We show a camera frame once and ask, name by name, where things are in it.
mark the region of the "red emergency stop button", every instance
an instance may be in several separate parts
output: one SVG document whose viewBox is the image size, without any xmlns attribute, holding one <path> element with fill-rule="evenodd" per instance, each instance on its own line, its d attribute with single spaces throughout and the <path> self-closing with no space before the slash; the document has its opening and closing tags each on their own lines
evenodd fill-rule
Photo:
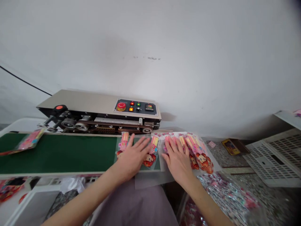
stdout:
<svg viewBox="0 0 301 226">
<path fill-rule="evenodd" d="M 126 104 L 125 103 L 118 103 L 117 104 L 117 111 L 124 111 L 126 109 Z"/>
</svg>

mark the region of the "sealing machine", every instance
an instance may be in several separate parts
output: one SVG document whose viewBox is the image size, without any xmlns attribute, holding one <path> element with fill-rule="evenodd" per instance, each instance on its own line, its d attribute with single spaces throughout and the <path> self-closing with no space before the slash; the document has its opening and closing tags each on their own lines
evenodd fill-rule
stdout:
<svg viewBox="0 0 301 226">
<path fill-rule="evenodd" d="M 60 90 L 37 106 L 48 119 L 38 126 L 49 132 L 112 134 L 151 133 L 160 127 L 161 114 L 154 101 Z"/>
</svg>

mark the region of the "white plastic crate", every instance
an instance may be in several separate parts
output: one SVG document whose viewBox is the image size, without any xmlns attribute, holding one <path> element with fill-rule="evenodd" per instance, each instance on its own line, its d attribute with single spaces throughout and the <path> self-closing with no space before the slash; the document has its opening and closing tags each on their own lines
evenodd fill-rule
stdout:
<svg viewBox="0 0 301 226">
<path fill-rule="evenodd" d="M 288 161 L 301 170 L 301 131 L 291 129 L 264 139 Z"/>
<path fill-rule="evenodd" d="M 271 145 L 261 140 L 246 146 L 243 157 L 269 187 L 301 187 L 301 172 Z"/>
</svg>

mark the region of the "white wall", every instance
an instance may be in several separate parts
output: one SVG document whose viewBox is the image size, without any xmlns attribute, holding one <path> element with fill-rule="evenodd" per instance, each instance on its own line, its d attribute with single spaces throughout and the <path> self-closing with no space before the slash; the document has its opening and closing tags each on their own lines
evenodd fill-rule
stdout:
<svg viewBox="0 0 301 226">
<path fill-rule="evenodd" d="M 200 135 L 284 129 L 271 115 L 301 107 L 300 54 L 298 16 L 285 0 L 0 2 L 0 65 L 52 94 L 156 100 L 162 127 Z M 0 78 L 0 123 L 40 116 L 34 106 L 46 94 Z"/>
</svg>

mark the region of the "control panel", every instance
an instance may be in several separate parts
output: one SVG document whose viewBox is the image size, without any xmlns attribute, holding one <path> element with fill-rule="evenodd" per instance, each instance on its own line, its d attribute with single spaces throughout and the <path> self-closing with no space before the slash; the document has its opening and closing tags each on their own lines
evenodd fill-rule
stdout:
<svg viewBox="0 0 301 226">
<path fill-rule="evenodd" d="M 154 116 L 158 115 L 156 104 L 154 103 L 124 99 L 118 99 L 114 111 Z"/>
</svg>

